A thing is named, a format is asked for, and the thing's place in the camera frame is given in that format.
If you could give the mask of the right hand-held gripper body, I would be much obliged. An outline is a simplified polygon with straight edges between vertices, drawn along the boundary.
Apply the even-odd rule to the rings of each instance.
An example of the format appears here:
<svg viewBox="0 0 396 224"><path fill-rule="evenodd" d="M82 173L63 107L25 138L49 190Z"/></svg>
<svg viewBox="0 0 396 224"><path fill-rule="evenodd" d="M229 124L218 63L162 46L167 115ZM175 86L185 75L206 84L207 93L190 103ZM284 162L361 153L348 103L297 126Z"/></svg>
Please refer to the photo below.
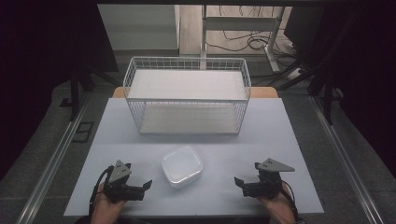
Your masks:
<svg viewBox="0 0 396 224"><path fill-rule="evenodd" d="M268 158L260 162L259 181L256 183L245 183L242 187L245 197L273 199L283 190L281 172L294 172L295 169L280 161Z"/></svg>

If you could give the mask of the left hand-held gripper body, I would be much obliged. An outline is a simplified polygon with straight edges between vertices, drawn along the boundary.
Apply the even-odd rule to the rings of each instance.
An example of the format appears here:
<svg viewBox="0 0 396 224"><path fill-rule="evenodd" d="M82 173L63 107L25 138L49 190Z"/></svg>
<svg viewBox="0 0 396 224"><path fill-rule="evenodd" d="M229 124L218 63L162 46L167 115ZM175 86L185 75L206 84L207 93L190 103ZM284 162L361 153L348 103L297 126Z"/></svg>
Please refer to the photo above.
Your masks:
<svg viewBox="0 0 396 224"><path fill-rule="evenodd" d="M125 164L117 160L116 164L110 167L109 176L105 180L103 193L113 203L119 201L142 201L145 196L145 190L142 187L127 185L127 180L132 171Z"/></svg>

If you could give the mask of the white square plastic container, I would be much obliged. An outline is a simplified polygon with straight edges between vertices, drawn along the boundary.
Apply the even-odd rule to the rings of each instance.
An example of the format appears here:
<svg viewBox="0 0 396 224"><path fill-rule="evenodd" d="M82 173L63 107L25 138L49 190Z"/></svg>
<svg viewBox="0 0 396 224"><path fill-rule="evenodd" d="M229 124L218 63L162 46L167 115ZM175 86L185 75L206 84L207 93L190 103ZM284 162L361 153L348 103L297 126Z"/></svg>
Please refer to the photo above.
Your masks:
<svg viewBox="0 0 396 224"><path fill-rule="evenodd" d="M204 165L192 146L183 146L162 158L162 168L169 184L175 189L181 189L201 176Z"/></svg>

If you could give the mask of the white wire basket rack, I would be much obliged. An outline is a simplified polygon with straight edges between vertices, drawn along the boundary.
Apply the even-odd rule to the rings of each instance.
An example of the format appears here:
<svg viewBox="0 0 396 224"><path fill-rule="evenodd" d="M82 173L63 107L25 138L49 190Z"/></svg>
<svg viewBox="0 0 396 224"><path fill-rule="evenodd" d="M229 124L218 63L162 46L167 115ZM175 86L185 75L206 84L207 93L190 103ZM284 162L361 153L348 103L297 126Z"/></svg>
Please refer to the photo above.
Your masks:
<svg viewBox="0 0 396 224"><path fill-rule="evenodd" d="M250 94L241 58L133 57L123 80L141 134L238 134Z"/></svg>

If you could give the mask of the person's right hand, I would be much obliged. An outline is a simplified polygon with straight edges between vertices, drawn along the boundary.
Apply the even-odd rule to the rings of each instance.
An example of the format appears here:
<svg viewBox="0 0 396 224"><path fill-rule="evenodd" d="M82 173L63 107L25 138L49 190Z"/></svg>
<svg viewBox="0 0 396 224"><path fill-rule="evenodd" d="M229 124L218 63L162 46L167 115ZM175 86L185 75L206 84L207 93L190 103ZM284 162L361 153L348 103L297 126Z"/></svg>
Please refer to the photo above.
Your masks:
<svg viewBox="0 0 396 224"><path fill-rule="evenodd" d="M295 224L296 218L292 212L290 201L282 193L273 199L259 197L258 201L276 224Z"/></svg>

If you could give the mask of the person's left hand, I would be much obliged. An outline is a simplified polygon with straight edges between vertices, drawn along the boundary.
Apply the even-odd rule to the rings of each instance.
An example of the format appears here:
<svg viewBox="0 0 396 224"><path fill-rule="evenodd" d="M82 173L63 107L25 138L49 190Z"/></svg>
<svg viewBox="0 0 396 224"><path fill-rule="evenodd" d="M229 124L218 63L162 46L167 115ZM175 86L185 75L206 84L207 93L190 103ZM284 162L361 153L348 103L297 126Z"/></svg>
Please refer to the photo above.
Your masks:
<svg viewBox="0 0 396 224"><path fill-rule="evenodd" d="M101 183L93 201L93 212L90 224L115 224L123 210L125 201L111 202L103 193L104 184Z"/></svg>

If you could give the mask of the black metal stand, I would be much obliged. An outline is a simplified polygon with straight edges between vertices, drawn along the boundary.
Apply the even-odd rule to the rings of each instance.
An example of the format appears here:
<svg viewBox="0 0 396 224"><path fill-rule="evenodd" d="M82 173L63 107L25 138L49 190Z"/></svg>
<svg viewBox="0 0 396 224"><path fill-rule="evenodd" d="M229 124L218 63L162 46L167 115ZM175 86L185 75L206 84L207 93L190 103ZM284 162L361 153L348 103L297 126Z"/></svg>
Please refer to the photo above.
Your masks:
<svg viewBox="0 0 396 224"><path fill-rule="evenodd" d="M354 21L356 20L356 13L350 12L346 16L346 20L342 23L341 28L336 34L336 37L329 47L328 52L324 56L322 62L316 66L316 74L311 84L308 86L308 93L316 96L321 90L324 90L323 109L322 113L328 124L332 125L332 66L336 58L336 54L342 47L344 39L347 37L348 31Z"/></svg>
<svg viewBox="0 0 396 224"><path fill-rule="evenodd" d="M70 120L73 121L77 117L79 111L78 86L81 86L84 91L93 91L95 87L89 68L73 68L70 75L70 86L72 107Z"/></svg>

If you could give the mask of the white power strip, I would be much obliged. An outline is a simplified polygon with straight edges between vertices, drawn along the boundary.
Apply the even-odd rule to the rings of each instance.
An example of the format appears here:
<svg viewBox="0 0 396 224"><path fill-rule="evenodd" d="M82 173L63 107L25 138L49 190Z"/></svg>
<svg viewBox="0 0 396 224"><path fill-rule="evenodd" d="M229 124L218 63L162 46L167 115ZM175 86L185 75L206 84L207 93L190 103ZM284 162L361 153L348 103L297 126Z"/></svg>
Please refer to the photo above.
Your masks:
<svg viewBox="0 0 396 224"><path fill-rule="evenodd" d="M296 77L298 77L304 70L301 68L296 68L294 69L289 75L288 75L288 80L293 80Z"/></svg>

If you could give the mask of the white cabinet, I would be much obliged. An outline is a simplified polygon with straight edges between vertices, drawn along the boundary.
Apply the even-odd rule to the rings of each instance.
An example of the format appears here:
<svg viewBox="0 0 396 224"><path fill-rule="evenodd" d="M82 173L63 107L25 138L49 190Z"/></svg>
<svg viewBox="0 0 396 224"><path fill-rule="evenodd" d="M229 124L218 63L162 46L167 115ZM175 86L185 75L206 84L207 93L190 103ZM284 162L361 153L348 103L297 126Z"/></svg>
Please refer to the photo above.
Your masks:
<svg viewBox="0 0 396 224"><path fill-rule="evenodd" d="M179 5L97 6L114 50L179 48Z"/></svg>

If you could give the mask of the black floor bracket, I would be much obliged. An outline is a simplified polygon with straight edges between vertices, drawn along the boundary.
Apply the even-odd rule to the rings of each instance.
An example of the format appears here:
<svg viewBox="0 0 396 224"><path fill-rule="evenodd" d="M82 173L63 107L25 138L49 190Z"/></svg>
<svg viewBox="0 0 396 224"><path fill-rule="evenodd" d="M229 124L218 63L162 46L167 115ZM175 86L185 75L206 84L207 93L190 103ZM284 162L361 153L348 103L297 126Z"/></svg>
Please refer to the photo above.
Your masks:
<svg viewBox="0 0 396 224"><path fill-rule="evenodd" d="M84 121L78 125L76 132L72 138L73 143L87 143L93 128L93 121Z"/></svg>

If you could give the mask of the aluminium floor rail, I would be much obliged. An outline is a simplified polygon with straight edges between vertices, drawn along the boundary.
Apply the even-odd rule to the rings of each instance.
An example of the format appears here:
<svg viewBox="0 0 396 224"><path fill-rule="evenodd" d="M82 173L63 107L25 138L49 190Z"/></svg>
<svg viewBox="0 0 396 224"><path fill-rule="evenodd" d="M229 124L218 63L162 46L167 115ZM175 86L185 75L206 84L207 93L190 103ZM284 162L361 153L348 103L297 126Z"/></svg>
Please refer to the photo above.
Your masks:
<svg viewBox="0 0 396 224"><path fill-rule="evenodd" d="M82 99L79 103L80 110L77 112L75 118L68 123L64 135L51 154L43 173L38 178L35 187L26 204L22 208L15 224L32 224L34 222L36 214L50 189L50 185L58 172L58 169L64 159L64 155L77 131L78 125L86 112L90 99L90 93L84 93L82 95Z"/></svg>
<svg viewBox="0 0 396 224"><path fill-rule="evenodd" d="M366 215L368 221L371 224L386 224L386 219L381 215L381 212L378 206L375 204L371 193L363 183L351 159L347 155L347 151L343 143L341 142L336 130L330 124L330 122L326 120L324 113L322 112L323 106L321 105L319 98L309 96L308 99L315 108L318 120L331 142L334 153L336 154L341 164L341 167L343 168L346 177L350 183L350 186L355 192L356 197L360 202L361 208Z"/></svg>

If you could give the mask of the white metal desk frame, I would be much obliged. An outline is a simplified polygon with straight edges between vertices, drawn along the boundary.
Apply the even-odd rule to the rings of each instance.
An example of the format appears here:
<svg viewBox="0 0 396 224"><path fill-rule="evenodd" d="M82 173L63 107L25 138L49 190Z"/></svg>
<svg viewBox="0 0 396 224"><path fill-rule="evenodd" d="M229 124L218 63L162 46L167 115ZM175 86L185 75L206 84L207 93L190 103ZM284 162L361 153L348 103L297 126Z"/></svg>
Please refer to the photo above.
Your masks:
<svg viewBox="0 0 396 224"><path fill-rule="evenodd" d="M202 43L200 56L206 57L206 32L207 31L257 31L270 32L270 38L264 51L271 69L274 73L279 73L280 69L274 55L274 44L283 19L285 7L281 7L275 17L253 18L253 17L208 17L207 6L202 6Z"/></svg>

